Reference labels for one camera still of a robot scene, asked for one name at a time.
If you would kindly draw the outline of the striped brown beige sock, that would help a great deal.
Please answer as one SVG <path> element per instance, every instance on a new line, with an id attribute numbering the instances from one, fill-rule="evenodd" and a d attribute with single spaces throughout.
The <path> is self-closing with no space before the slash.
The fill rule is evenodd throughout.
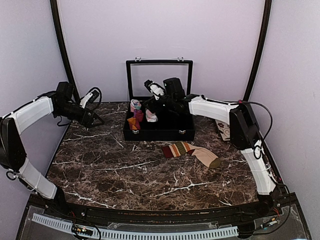
<path id="1" fill-rule="evenodd" d="M 194 146 L 184 141 L 175 142 L 162 147 L 166 158 L 176 158 L 188 154 L 195 156 L 207 168 L 215 169 L 221 165 L 221 159 L 207 148 Z"/>

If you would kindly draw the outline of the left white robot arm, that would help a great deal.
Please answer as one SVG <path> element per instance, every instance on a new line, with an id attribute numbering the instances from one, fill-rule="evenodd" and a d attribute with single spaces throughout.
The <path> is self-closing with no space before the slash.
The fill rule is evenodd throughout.
<path id="1" fill-rule="evenodd" d="M 70 206 L 65 203 L 65 193 L 34 166 L 27 153 L 30 144 L 25 133 L 48 116 L 77 122 L 86 129 L 103 125 L 104 120 L 96 113 L 96 107 L 90 106 L 94 102 L 101 103 L 101 90 L 93 87 L 79 100 L 73 98 L 74 90 L 71 83 L 59 82 L 55 90 L 40 94 L 0 118 L 0 165 L 7 177 L 52 202 L 50 208 L 60 218 L 67 218 L 71 213 Z"/>

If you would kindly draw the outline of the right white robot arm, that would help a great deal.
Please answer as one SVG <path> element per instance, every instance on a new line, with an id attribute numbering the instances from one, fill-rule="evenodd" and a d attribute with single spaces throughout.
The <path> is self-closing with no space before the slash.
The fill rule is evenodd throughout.
<path id="1" fill-rule="evenodd" d="M 204 95 L 186 94 L 179 78 L 163 81 L 163 85 L 152 80 L 144 82 L 151 98 L 143 105 L 153 114 L 164 110 L 178 115 L 202 116 L 223 124 L 226 138 L 238 149 L 247 161 L 259 197 L 271 196 L 276 189 L 276 180 L 264 150 L 265 138 L 254 111 L 253 102 L 228 102 L 213 100 Z"/>

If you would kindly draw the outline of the pink patterned sock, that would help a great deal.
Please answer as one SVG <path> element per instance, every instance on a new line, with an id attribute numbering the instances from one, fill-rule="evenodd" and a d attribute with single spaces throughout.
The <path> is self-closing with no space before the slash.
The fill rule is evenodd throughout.
<path id="1" fill-rule="evenodd" d="M 145 110 L 145 117 L 148 123 L 156 123 L 158 121 L 156 114 L 152 113 L 149 109 Z"/>

